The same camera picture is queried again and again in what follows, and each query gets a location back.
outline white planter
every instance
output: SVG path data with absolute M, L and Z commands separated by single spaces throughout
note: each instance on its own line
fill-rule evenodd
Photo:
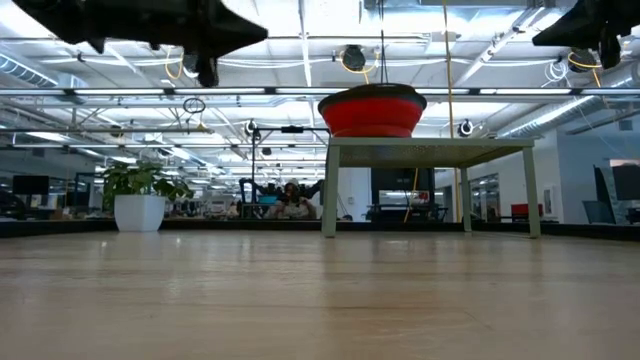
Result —
M 166 199 L 154 195 L 117 195 L 116 224 L 120 231 L 158 231 Z

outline white table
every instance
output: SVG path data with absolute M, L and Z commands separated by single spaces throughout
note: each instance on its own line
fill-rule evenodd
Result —
M 329 141 L 322 212 L 322 233 L 336 236 L 338 171 L 362 168 L 459 168 L 462 182 L 464 230 L 471 231 L 471 191 L 467 169 L 522 152 L 532 238 L 540 237 L 534 141 L 529 139 L 400 139 L 332 138 Z

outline green leaves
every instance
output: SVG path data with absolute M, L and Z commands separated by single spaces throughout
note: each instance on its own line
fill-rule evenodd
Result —
M 162 178 L 162 165 L 140 162 L 136 168 L 117 163 L 104 172 L 104 206 L 113 208 L 116 195 L 148 195 L 153 189 L 158 196 L 174 201 L 193 198 L 193 191 L 180 179 Z

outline wooden platform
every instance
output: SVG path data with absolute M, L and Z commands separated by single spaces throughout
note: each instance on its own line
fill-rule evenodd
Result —
M 640 245 L 185 231 L 0 241 L 2 359 L 640 359 Z

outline red bowl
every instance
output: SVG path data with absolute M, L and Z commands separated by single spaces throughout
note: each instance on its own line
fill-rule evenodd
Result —
M 426 107 L 423 96 L 401 84 L 362 85 L 318 104 L 336 137 L 411 137 Z

